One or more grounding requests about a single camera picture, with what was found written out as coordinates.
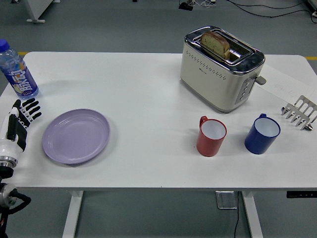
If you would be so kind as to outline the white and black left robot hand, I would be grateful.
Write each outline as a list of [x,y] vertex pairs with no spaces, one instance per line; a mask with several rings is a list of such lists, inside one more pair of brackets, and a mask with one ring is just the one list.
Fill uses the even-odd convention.
[[0,128],[0,162],[17,164],[19,155],[26,148],[27,129],[40,117],[39,101],[31,98],[16,100],[11,111],[4,117]]

